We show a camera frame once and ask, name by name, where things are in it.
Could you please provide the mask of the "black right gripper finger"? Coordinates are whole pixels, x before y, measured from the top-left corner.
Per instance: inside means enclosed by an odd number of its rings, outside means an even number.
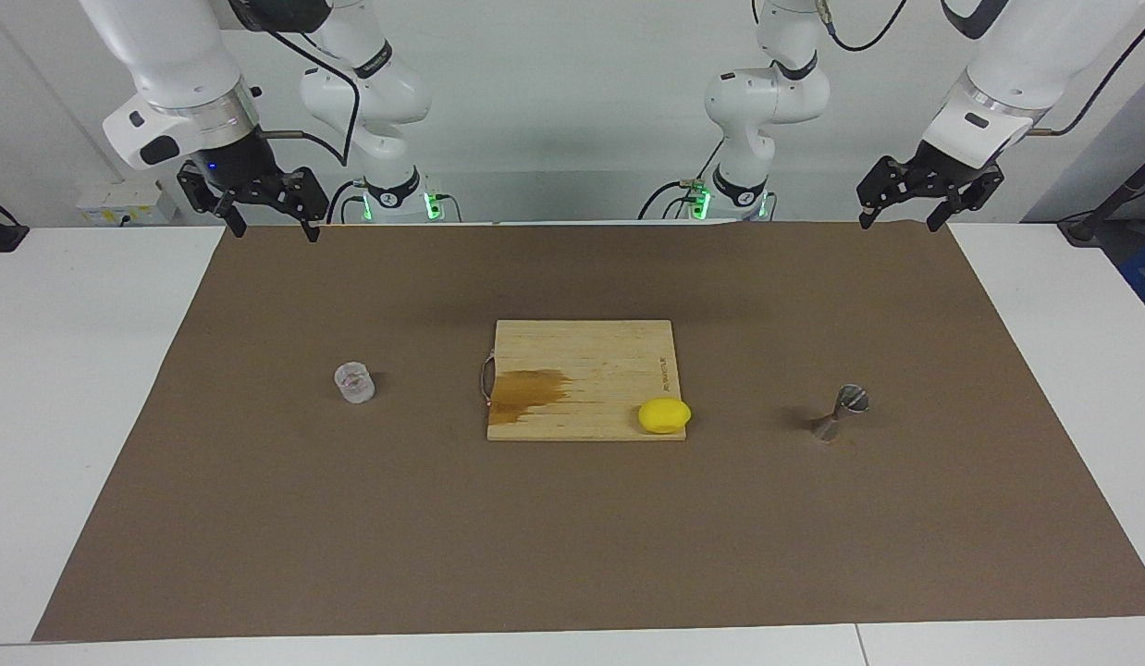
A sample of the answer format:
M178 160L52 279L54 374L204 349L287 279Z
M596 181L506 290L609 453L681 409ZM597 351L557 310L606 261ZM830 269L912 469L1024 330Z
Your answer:
M247 223L235 206L234 195L214 193L196 166L182 166L177 172L177 182L196 214L218 216L226 223L235 239L242 239L246 233Z
M308 241L318 241L319 228L315 224L325 219L330 199L309 167L264 176L263 203L278 214L295 219Z

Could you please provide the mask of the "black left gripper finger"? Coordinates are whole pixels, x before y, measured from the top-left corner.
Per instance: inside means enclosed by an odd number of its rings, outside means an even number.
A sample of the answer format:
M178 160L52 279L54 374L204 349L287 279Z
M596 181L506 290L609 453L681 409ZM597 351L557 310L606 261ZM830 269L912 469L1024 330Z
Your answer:
M979 211L992 195L1003 184L1004 173L1000 168L984 169L969 182L954 179L941 179L942 201L927 216L927 229L937 232L943 228L951 216L963 211Z
M871 228L885 208L910 201L911 171L909 162L899 162L895 157L881 157L872 169L859 182L861 212L859 224Z

